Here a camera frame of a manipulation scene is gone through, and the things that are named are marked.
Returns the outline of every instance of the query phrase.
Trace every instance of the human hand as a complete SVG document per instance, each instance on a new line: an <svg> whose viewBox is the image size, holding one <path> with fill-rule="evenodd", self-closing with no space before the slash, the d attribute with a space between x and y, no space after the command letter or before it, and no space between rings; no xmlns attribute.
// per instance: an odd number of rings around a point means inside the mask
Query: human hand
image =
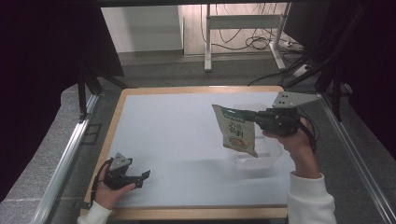
<svg viewBox="0 0 396 224"><path fill-rule="evenodd" d="M307 120L301 118L301 123L306 126ZM296 165L295 175L304 178L320 178L317 160L311 147L308 136L299 129L292 136L282 137L267 131L262 131L267 137L275 138L290 153Z"/></svg>
<svg viewBox="0 0 396 224"><path fill-rule="evenodd" d="M102 205L102 207L104 207L108 210L112 210L114 204L117 202L119 197L122 194L134 189L135 184L127 185L127 186L123 187L122 189L118 189L118 190L113 190L113 189L109 188L103 182L103 180L105 179L105 174L106 174L106 170L107 170L108 166L109 166L109 164L106 164L105 167L102 169L102 172L99 174L99 181L98 181L97 189L95 192L95 201L97 203L99 203L100 205Z"/></svg>

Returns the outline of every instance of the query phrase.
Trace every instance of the finger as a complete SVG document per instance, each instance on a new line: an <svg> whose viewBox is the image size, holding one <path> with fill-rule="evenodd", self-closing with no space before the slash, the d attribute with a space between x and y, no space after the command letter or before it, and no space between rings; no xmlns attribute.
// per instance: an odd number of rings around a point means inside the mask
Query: finger
<svg viewBox="0 0 396 224"><path fill-rule="evenodd" d="M117 192L117 194L118 194L119 196L121 196L122 194L131 191L131 190L134 189L135 187L136 187L136 184L130 184L130 185L127 185L127 186L125 186L125 187L123 187L123 188L121 188L121 189L118 189L116 192Z"/></svg>
<svg viewBox="0 0 396 224"><path fill-rule="evenodd" d="M267 131L262 131L262 134L265 135L265 136L267 136L267 137L270 137L270 138L276 138L276 139L280 138L279 135L276 135L276 134L274 134L274 133L269 133L269 132L267 132Z"/></svg>
<svg viewBox="0 0 396 224"><path fill-rule="evenodd" d="M308 121L306 118L300 118L300 122L306 127L306 124L308 124Z"/></svg>
<svg viewBox="0 0 396 224"><path fill-rule="evenodd" d="M99 174L99 180L104 180L105 179L105 174L106 174L107 168L108 168L108 164L106 164L103 167L102 172Z"/></svg>

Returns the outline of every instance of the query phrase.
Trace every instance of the metal rail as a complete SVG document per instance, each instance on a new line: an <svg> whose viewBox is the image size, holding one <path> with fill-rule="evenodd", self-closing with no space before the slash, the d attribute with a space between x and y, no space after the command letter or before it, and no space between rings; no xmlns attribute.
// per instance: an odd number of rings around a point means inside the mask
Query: metal rail
<svg viewBox="0 0 396 224"><path fill-rule="evenodd" d="M88 121L91 117L91 113L93 108L97 102L98 97L92 95L87 103L87 112L88 117L83 120L81 123L76 125L75 130L70 137L69 142L67 143L66 149L64 150L64 154L62 155L58 166L55 169L55 172L47 185L46 191L44 192L43 198L38 204L37 209L35 210L35 215L31 221L32 224L45 223L50 210L58 196L59 190L62 187L64 182L64 178L67 175L70 164L73 161L74 155L78 149L78 145L81 141L82 135L84 134Z"/></svg>
<svg viewBox="0 0 396 224"><path fill-rule="evenodd" d="M367 188L368 193L372 197L379 214L384 219L385 223L396 223L395 212L391 207L387 196L384 194L381 187L378 185L375 178L371 174L369 168L361 157L361 154L359 153L358 149L356 148L355 144L347 133L343 122L339 122L335 115L332 113L332 103L327 94L323 94L323 100L321 102L323 103L323 106L330 121L332 122L334 129L339 135L339 138L346 149L348 157L352 161L359 176L361 177L361 181L363 182L364 186Z"/></svg>

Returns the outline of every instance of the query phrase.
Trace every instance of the wall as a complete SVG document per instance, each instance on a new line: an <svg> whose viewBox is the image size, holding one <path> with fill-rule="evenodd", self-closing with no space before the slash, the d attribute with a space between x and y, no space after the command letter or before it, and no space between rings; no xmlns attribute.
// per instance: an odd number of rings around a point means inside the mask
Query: wall
<svg viewBox="0 0 396 224"><path fill-rule="evenodd" d="M181 7L102 8L117 52L183 49Z"/></svg>

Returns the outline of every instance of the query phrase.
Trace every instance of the black curtain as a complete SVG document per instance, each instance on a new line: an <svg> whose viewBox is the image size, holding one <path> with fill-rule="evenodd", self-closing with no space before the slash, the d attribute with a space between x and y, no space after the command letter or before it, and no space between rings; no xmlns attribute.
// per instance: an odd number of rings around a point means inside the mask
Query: black curtain
<svg viewBox="0 0 396 224"><path fill-rule="evenodd" d="M62 92L82 73L123 73L99 7L13 1L0 6L0 36L3 201L46 136Z"/></svg>
<svg viewBox="0 0 396 224"><path fill-rule="evenodd" d="M396 159L395 12L395 2L370 1L341 60L350 104Z"/></svg>

